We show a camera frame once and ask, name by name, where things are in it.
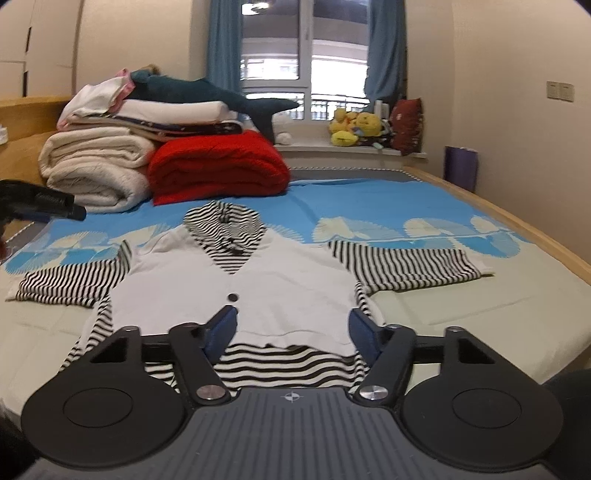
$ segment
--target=wooden bed frame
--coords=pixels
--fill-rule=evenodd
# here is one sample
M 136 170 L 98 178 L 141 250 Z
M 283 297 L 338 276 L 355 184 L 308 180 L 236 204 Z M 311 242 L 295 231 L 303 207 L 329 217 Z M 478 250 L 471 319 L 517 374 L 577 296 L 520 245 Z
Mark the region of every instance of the wooden bed frame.
M 529 223 L 517 218 L 512 213 L 497 207 L 497 205 L 479 197 L 478 195 L 455 186 L 453 183 L 449 183 L 448 181 L 435 177 L 414 167 L 404 167 L 404 170 L 421 180 L 441 187 L 442 189 L 451 193 L 457 199 L 469 203 L 473 207 L 483 211 L 485 214 L 489 215 L 495 220 L 504 223 L 506 226 L 512 228 L 516 233 L 536 244 L 548 255 L 554 257 L 572 273 L 587 282 L 588 285 L 591 285 L 591 265 L 589 265 L 578 255 L 572 253 L 564 245 L 558 243 L 553 238 L 550 238 L 541 230 L 538 230 L 536 227 L 531 226 Z
M 47 138 L 54 132 L 57 119 L 69 97 L 38 97 L 0 101 L 0 124 L 8 128 L 9 143 L 0 145 L 0 179 L 18 179 L 42 184 L 37 157 Z M 443 179 L 415 167 L 404 167 L 415 177 L 443 188 L 454 197 L 504 223 L 535 243 L 561 262 L 571 272 L 591 285 L 591 265 L 544 232 L 487 200 L 461 189 Z M 26 222 L 8 225 L 5 237 L 10 238 L 26 226 Z

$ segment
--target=pink cloth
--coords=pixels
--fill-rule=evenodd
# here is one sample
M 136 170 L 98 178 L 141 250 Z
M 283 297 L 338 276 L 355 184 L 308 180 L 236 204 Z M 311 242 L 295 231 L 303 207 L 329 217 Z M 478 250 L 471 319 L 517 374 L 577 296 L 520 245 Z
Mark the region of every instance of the pink cloth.
M 135 83 L 131 79 L 131 72 L 128 69 L 123 69 L 117 72 L 115 75 L 116 77 L 125 77 L 127 82 L 123 86 L 123 89 L 120 91 L 119 95 L 115 98 L 115 103 L 111 108 L 109 108 L 109 113 L 117 113 L 121 106 L 123 105 L 123 100 L 125 100 L 131 92 L 134 91 Z

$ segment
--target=black disc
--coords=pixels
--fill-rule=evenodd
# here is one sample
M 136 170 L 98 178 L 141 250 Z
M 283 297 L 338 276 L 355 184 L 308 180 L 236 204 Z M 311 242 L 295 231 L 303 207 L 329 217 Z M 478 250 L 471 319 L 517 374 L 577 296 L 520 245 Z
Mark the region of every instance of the black disc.
M 499 472 L 539 459 L 556 441 L 562 414 L 556 399 L 538 385 L 481 372 L 418 384 L 404 398 L 402 420 L 419 447 L 436 459 Z
M 185 411 L 167 384 L 117 364 L 67 370 L 25 404 L 21 424 L 47 459 L 108 468 L 146 457 L 180 429 Z

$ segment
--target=striped collar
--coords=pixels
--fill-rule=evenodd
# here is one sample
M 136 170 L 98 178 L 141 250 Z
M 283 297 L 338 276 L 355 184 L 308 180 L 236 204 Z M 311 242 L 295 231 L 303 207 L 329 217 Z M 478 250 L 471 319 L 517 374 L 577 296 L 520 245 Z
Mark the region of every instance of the striped collar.
M 183 223 L 208 250 L 246 257 L 256 250 L 267 230 L 256 211 L 220 201 L 189 210 Z

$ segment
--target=red blanket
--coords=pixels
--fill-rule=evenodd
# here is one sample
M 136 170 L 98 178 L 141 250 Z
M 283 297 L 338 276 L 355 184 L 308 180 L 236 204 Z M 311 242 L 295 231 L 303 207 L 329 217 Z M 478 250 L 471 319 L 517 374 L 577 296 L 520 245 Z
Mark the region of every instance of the red blanket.
M 217 196 L 276 195 L 287 188 L 289 169 L 259 133 L 204 135 L 173 140 L 152 157 L 148 181 L 154 204 Z

